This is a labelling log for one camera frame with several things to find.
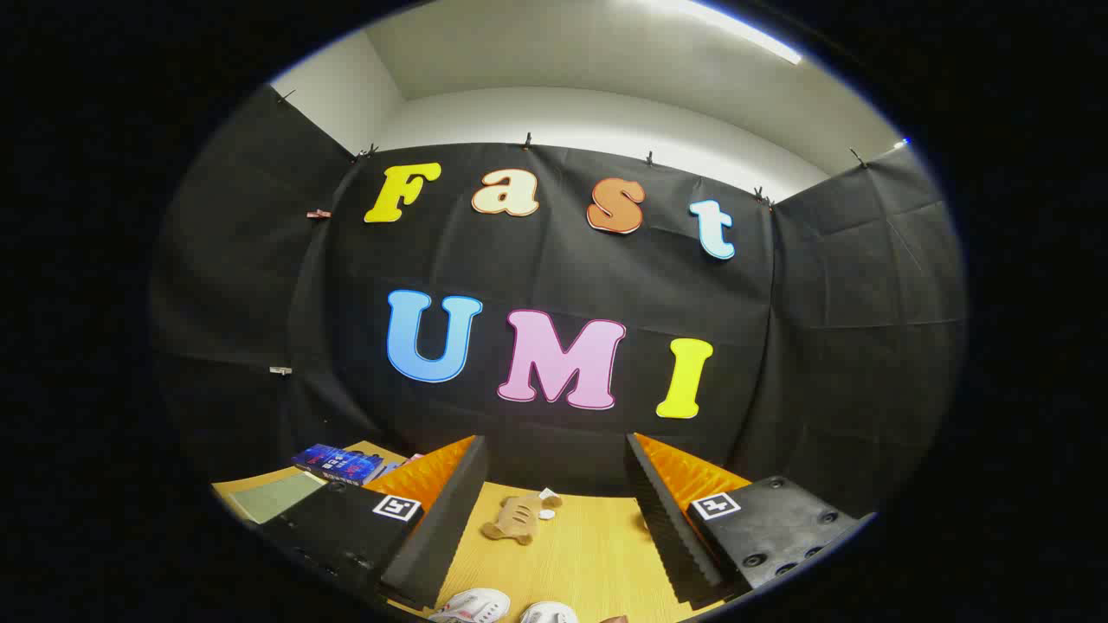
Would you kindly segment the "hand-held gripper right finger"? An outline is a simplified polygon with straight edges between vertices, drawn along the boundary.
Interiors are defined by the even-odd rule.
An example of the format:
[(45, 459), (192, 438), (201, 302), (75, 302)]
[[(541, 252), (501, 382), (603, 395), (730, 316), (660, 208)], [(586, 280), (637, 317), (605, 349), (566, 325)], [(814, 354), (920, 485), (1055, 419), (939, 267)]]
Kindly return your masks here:
[(866, 525), (791, 478), (750, 481), (647, 435), (627, 435), (625, 466), (673, 592), (693, 607), (771, 590)]

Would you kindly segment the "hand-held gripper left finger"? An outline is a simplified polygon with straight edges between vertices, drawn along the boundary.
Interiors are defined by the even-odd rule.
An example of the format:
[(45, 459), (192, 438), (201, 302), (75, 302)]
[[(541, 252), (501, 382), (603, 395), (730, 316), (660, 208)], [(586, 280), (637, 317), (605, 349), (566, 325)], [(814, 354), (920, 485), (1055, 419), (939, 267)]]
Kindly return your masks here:
[(368, 484), (330, 481), (260, 533), (346, 593), (432, 607), (486, 474), (486, 438), (468, 435)]

